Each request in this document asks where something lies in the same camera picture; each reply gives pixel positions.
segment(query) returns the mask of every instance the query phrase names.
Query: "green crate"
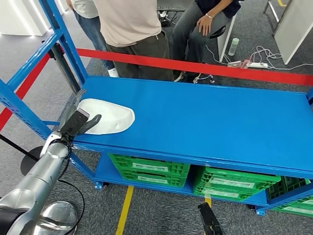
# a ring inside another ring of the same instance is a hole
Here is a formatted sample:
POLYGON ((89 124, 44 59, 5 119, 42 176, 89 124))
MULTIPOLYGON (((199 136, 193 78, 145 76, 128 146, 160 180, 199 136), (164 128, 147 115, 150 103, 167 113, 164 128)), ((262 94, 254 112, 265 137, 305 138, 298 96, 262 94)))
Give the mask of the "green crate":
POLYGON ((133 170, 143 170, 145 172, 151 173, 164 173, 170 175, 187 175, 189 171, 189 164, 184 163, 173 163, 160 160, 151 160, 145 158, 130 157, 118 154, 108 154, 112 162, 119 169, 121 167, 133 169, 133 170))
POLYGON ((306 179, 282 176, 281 182, 278 182, 269 187, 267 193, 269 199, 272 200, 275 197, 278 197, 284 193, 290 192, 296 188, 299 188, 308 183, 310 183, 310 181, 306 179))
POLYGON ((281 196, 287 192, 286 186, 283 180, 280 182, 277 182, 275 185, 270 186, 268 190, 266 190, 268 198, 272 200, 275 197, 281 196))
POLYGON ((305 209, 312 209, 313 210, 313 196, 305 197, 296 202, 296 205, 299 207, 305 209))
POLYGON ((253 195, 254 193, 242 192, 241 190, 238 190, 238 189, 236 190, 233 188, 205 187, 201 192, 198 191, 196 188, 194 188, 193 194, 201 195, 204 197, 222 198, 222 199, 241 202, 246 198, 250 197, 253 195))
POLYGON ((281 181, 280 176, 199 166, 196 173, 195 187, 198 187, 197 190, 201 190, 206 186, 219 185, 219 187, 233 187, 237 190, 257 193, 278 181, 281 181))
POLYGON ((298 205, 284 205, 277 207, 275 209, 272 209, 273 211, 276 212, 285 212, 285 213, 291 213, 291 214, 298 214, 307 217, 313 217, 313 209, 305 209, 302 207, 299 207, 298 205))
POLYGON ((119 168, 118 171, 124 180, 132 180, 137 182, 145 182, 159 185, 168 185, 175 187, 183 187, 187 178, 185 176, 167 175, 162 173, 149 173, 140 170, 132 170, 127 168, 119 168))
MULTIPOLYGON (((307 179, 283 176, 281 182, 271 186, 268 190, 268 195, 269 199, 273 199, 273 198, 281 196, 284 193, 290 192, 293 189, 299 188, 299 187, 309 184, 309 183, 310 181, 307 179)), ((313 217, 313 214, 303 213, 305 211, 313 211, 313 196, 302 198, 302 199, 299 199, 295 202, 290 202, 288 204, 274 208, 272 210, 277 211, 277 212, 287 212, 287 213, 293 213, 293 214, 313 217)))
POLYGON ((288 177, 288 176, 283 176, 282 178, 287 192, 310 183, 310 181, 307 179, 288 177))

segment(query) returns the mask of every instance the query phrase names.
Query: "white bottle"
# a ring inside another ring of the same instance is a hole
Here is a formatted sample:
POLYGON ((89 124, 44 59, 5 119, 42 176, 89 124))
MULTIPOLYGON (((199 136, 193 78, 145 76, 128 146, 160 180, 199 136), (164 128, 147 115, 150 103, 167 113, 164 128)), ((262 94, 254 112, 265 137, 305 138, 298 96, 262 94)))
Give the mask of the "white bottle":
POLYGON ((233 56, 235 55, 235 52, 236 51, 237 46, 239 43, 239 39, 238 38, 234 38, 232 41, 232 45, 230 45, 229 51, 228 52, 229 55, 230 56, 233 56))

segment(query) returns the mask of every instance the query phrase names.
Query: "person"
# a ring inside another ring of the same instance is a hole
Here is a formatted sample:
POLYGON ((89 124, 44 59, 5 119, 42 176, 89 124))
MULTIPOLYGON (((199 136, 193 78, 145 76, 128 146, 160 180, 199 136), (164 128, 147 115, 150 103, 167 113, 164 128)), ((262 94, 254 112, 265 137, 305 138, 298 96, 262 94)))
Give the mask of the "person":
MULTIPOLYGON (((204 46, 210 35, 228 24, 241 5, 238 0, 195 0, 177 22, 173 33, 173 59, 201 63, 204 46), (187 56, 185 51, 189 46, 187 56)), ((173 71, 174 81, 183 72, 173 71)), ((192 83, 198 73, 186 72, 186 81, 192 83)))
MULTIPOLYGON (((106 41, 100 32, 100 20, 94 0, 66 0, 66 3, 96 50, 106 51, 106 41)), ((110 77, 118 77, 112 61, 102 61, 110 77)))
MULTIPOLYGON (((157 0, 94 0, 108 51, 170 58, 157 0)), ((172 81, 172 70, 114 62, 120 77, 172 81)))

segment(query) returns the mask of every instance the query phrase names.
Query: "blue shelf frame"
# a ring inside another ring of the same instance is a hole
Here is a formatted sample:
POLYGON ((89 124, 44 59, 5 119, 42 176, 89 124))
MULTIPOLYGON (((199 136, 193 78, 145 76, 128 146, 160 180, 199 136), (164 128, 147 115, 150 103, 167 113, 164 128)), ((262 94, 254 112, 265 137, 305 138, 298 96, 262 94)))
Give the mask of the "blue shelf frame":
MULTIPOLYGON (((38 135, 43 139, 46 139, 51 131, 47 125, 56 124, 53 121, 43 121, 36 116, 34 112, 27 107, 24 102, 19 99, 14 90, 17 89, 26 76, 27 76, 32 69, 33 69, 43 56, 49 51, 52 46, 59 41, 64 52, 66 54, 69 62, 72 64, 73 70, 77 75, 81 85, 84 84, 88 79, 85 68, 82 64, 76 48, 71 39, 65 23, 62 19, 57 5, 54 0, 39 0, 41 7, 44 9, 48 20, 50 21, 54 34, 43 43, 39 49, 32 54, 29 60, 24 63, 20 69, 10 79, 7 84, 0 80, 0 101, 5 107, 11 110, 12 113, 17 115, 18 118, 28 125, 38 135)), ((306 94, 308 102, 313 99, 313 89, 306 94)), ((86 177, 95 184, 97 189, 100 189, 103 182, 111 182, 121 185, 134 185, 140 188, 148 188, 154 190, 161 190, 165 192, 180 193, 185 195, 192 195, 192 185, 190 181, 183 188, 173 188, 166 186, 155 186, 145 183, 133 183, 130 181, 125 181, 118 173, 118 171, 112 165, 112 163, 106 156, 106 152, 127 154, 140 157, 146 157, 151 159, 160 159, 167 161, 176 161, 189 163, 195 165, 207 165, 208 161, 201 158, 192 158, 189 156, 178 156, 167 153, 155 153, 153 151, 146 150, 133 150, 124 149, 118 146, 109 145, 99 145, 90 142, 75 141, 74 147, 78 149, 87 149, 93 151, 99 151, 103 153, 100 159, 97 168, 95 172, 91 171, 77 156, 72 154, 71 162, 78 170, 84 174, 86 177)), ((305 172, 302 169, 284 169, 279 166, 270 165, 257 165, 249 163, 237 163, 232 161, 222 161, 219 159, 210 159, 210 166, 228 168, 234 170, 248 170, 259 173, 270 173, 277 175, 286 175, 300 178, 313 178, 313 172, 305 172)), ((256 214, 263 215, 265 211, 275 208, 277 206, 289 203, 291 201, 299 200, 300 198, 307 197, 313 194, 313 184, 308 184, 304 187, 293 190, 291 192, 269 201, 265 191, 251 196, 249 199, 244 200, 242 203, 251 204, 256 206, 256 214)))

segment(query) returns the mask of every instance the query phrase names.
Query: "jeans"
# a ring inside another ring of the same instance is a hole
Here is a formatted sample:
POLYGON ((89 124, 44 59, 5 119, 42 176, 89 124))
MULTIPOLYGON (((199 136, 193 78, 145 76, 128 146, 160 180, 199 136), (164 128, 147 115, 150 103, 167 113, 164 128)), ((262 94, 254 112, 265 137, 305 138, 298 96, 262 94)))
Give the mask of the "jeans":
POLYGON ((207 36, 203 36, 202 31, 199 33, 198 27, 196 26, 197 21, 202 16, 204 16, 204 13, 200 10, 197 3, 194 2, 180 17, 173 33, 173 59, 201 63, 204 56, 204 47, 206 40, 210 35, 230 21, 223 12, 219 12, 213 19, 210 25, 210 33, 207 33, 207 36), (186 56, 187 43, 189 52, 186 56))
MULTIPOLYGON (((74 11, 78 24, 83 31, 94 44, 96 50, 106 50, 106 43, 100 32, 100 20, 99 16, 88 19, 84 18, 74 11)), ((102 60, 106 69, 110 70, 115 68, 114 63, 109 60, 102 60)))

